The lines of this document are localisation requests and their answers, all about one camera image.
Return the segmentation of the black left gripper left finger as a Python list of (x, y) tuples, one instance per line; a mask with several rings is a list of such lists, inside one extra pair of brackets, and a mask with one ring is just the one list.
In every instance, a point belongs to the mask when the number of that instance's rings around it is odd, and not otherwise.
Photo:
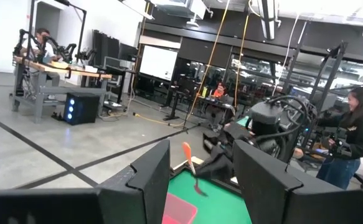
[(161, 224), (170, 178), (170, 140), (163, 140), (100, 183), (103, 224)]

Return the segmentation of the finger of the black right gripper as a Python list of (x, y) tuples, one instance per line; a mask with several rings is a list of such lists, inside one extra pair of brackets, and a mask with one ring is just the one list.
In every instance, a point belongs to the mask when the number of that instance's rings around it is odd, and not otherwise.
[(216, 174), (233, 174), (233, 160), (226, 154), (216, 155), (212, 165)]
[(196, 167), (196, 177), (201, 179), (219, 179), (222, 167), (216, 163), (202, 163)]

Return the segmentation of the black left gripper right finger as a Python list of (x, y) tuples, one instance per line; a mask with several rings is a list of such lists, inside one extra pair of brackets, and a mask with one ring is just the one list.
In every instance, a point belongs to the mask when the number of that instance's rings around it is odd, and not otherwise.
[(286, 199), (302, 183), (285, 171), (287, 164), (236, 140), (233, 168), (253, 224), (283, 224)]

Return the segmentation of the silver spoon orange handle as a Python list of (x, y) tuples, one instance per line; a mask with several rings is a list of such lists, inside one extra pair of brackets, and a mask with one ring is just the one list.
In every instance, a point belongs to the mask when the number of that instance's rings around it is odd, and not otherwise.
[(183, 148), (183, 151), (184, 151), (184, 155), (185, 155), (185, 157), (187, 159), (188, 165), (189, 165), (189, 167), (190, 167), (190, 169), (192, 171), (192, 175), (194, 176), (195, 181), (196, 181), (195, 184), (194, 184), (194, 190), (199, 195), (207, 197), (208, 195), (199, 188), (199, 180), (196, 177), (196, 170), (195, 170), (194, 164), (192, 162), (192, 149), (191, 149), (190, 145), (187, 142), (183, 142), (182, 143), (182, 148)]

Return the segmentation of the dark office desk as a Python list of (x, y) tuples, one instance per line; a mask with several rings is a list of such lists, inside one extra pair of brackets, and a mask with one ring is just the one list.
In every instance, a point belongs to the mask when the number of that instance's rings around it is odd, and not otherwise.
[(229, 123), (235, 116), (236, 109), (234, 107), (234, 97), (224, 95), (216, 97), (198, 97), (204, 106), (204, 113), (211, 128)]

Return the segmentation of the pink plastic bin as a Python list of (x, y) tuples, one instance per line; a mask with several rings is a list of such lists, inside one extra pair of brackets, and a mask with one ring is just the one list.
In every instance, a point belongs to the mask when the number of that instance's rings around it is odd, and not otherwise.
[(197, 207), (167, 193), (162, 224), (192, 224), (196, 215)]

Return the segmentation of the person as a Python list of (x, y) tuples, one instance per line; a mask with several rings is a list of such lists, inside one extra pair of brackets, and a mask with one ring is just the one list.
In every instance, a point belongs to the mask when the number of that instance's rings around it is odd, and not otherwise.
[(345, 113), (318, 120), (318, 126), (346, 130), (346, 140), (342, 142), (341, 148), (351, 151), (351, 155), (333, 154), (325, 159), (316, 175), (318, 179), (344, 190), (363, 157), (363, 87), (349, 92), (348, 105), (349, 110)]
[(221, 97), (225, 96), (226, 94), (227, 94), (226, 86), (222, 82), (219, 82), (212, 94), (212, 97), (216, 100), (219, 100), (221, 99)]
[[(50, 37), (50, 32), (46, 28), (39, 28), (36, 30), (35, 39), (36, 39), (36, 41), (38, 41), (40, 46), (42, 46), (45, 37)], [(25, 40), (22, 43), (22, 49), (21, 49), (22, 55), (27, 55), (27, 48), (28, 48), (29, 44), (31, 45), (31, 49), (29, 51), (30, 58), (33, 58), (34, 56), (38, 56), (38, 55), (42, 54), (38, 48), (38, 45), (33, 40), (31, 40), (31, 41)], [(43, 59), (46, 60), (46, 62), (52, 62), (52, 61), (56, 62), (59, 59), (61, 59), (61, 56), (54, 53), (54, 49), (51, 44), (45, 45), (44, 52), (45, 52), (45, 54), (44, 54)], [(60, 75), (58, 73), (50, 72), (47, 74), (47, 76), (51, 78), (52, 86), (59, 86)]]

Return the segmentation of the black floor stand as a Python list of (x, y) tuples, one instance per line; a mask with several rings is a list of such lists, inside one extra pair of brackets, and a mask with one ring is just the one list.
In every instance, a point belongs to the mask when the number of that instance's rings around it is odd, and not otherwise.
[(181, 95), (181, 92), (176, 90), (175, 91), (175, 95), (174, 95), (174, 100), (173, 100), (173, 104), (172, 104), (172, 108), (171, 108), (171, 114), (170, 115), (166, 115), (165, 118), (163, 119), (164, 121), (170, 121), (170, 120), (174, 120), (174, 119), (179, 119), (178, 116), (176, 116), (176, 107), (177, 107), (177, 103), (179, 101), (179, 97)]

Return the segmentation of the black handheld controller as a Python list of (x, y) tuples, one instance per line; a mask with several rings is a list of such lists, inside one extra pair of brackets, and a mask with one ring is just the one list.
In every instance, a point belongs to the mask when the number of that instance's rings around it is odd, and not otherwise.
[(329, 152), (332, 155), (352, 156), (350, 145), (345, 140), (339, 138), (337, 134), (330, 134), (327, 143)]

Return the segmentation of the black computer blue lights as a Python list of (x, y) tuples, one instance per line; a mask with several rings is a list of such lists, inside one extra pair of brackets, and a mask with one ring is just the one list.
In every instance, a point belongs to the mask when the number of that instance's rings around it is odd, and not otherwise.
[(94, 123), (100, 97), (92, 93), (67, 93), (63, 119), (68, 124)]

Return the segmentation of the white projection screen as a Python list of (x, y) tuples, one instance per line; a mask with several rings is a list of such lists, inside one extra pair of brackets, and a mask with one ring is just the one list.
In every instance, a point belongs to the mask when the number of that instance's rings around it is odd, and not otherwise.
[(178, 52), (146, 45), (139, 72), (171, 81)]

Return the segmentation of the black metal stand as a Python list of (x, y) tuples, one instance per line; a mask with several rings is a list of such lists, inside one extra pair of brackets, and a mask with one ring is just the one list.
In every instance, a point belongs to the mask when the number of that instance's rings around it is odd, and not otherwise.
[[(315, 76), (314, 85), (309, 85), (309, 87), (312, 88), (310, 96), (308, 98), (308, 101), (310, 103), (316, 96), (317, 91), (321, 92), (321, 97), (314, 104), (318, 114), (321, 113), (323, 104), (329, 93), (331, 84), (336, 77), (336, 73), (344, 58), (348, 45), (349, 45), (348, 42), (345, 42), (342, 40), (341, 43), (337, 47), (335, 47), (333, 49), (327, 49), (328, 54), (324, 57), (324, 60), (320, 64), (319, 72)], [(328, 67), (330, 67), (330, 71), (329, 71), (328, 77), (326, 79), (325, 87), (323, 87), (323, 88), (319, 87), (318, 86), (319, 82), (323, 79), (323, 74), (326, 72)], [(300, 146), (303, 149), (307, 149), (307, 145), (309, 143), (309, 140), (311, 139), (311, 134), (312, 134), (314, 126), (315, 126), (315, 123), (314, 123), (315, 121), (316, 120), (314, 118), (312, 118), (311, 121), (305, 121), (303, 123), (303, 127), (300, 129), (299, 134), (296, 137), (296, 140), (298, 140), (300, 136), (304, 137), (303, 141), (300, 143)]]

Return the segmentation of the black hanging light bar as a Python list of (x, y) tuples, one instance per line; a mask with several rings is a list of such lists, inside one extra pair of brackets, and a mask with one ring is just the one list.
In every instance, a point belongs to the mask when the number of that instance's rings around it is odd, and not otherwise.
[(257, 0), (257, 3), (264, 38), (273, 40), (278, 20), (278, 0)]

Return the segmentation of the white ceiling unit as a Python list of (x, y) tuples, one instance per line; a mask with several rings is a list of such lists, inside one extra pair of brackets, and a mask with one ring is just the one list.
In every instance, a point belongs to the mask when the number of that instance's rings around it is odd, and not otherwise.
[(169, 16), (187, 18), (186, 24), (192, 27), (199, 27), (197, 21), (203, 20), (205, 13), (212, 12), (205, 5), (203, 0), (148, 0), (162, 12)]

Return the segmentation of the black gantry frame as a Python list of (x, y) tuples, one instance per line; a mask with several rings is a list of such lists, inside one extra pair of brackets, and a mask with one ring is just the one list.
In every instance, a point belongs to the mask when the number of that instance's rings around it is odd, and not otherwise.
[[(34, 22), (35, 22), (35, 16), (34, 16), (34, 11), (35, 8), (37, 7), (39, 2), (42, 2), (43, 0), (28, 0), (30, 2), (30, 9), (29, 9), (29, 31), (32, 31)], [(77, 62), (81, 61), (82, 58), (81, 56), (81, 48), (82, 48), (82, 40), (83, 40), (83, 33), (85, 30), (85, 21), (86, 21), (86, 17), (87, 17), (87, 11), (85, 9), (82, 9), (81, 7), (78, 7), (74, 4), (72, 4), (69, 0), (53, 0), (54, 2), (58, 2), (61, 5), (64, 6), (70, 6), (72, 8), (74, 8), (76, 11), (81, 11), (83, 13), (83, 17), (82, 17), (82, 25), (81, 25), (81, 29), (80, 29), (80, 35), (79, 35), (79, 40), (78, 40), (78, 44), (77, 44), (77, 54), (76, 54), (76, 59)]]

